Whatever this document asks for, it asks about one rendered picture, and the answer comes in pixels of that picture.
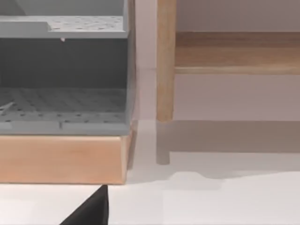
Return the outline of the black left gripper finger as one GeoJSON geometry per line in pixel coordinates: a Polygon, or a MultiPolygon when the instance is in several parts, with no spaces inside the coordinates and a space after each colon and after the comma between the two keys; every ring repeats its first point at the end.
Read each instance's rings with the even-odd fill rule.
{"type": "Polygon", "coordinates": [[[59,225],[108,225],[108,186],[102,185],[59,225]]]}

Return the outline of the pale wooden drawer front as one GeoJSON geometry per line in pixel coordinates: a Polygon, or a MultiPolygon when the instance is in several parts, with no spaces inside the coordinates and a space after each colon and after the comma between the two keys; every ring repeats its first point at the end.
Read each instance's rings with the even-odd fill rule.
{"type": "Polygon", "coordinates": [[[0,135],[0,183],[122,185],[137,124],[122,136],[0,135]]]}

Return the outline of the grey pierced drawer inside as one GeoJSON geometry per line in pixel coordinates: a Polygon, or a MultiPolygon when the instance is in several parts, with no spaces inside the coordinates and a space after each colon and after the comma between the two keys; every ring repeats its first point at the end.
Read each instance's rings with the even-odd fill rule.
{"type": "Polygon", "coordinates": [[[0,135],[130,131],[135,0],[0,0],[0,135]]]}

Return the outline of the open wooden shelf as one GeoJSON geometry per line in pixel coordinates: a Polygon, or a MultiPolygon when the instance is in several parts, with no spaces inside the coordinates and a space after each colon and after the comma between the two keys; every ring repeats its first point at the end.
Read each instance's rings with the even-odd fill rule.
{"type": "Polygon", "coordinates": [[[157,0],[157,114],[173,120],[175,75],[300,75],[300,32],[177,31],[177,1],[157,0]]]}

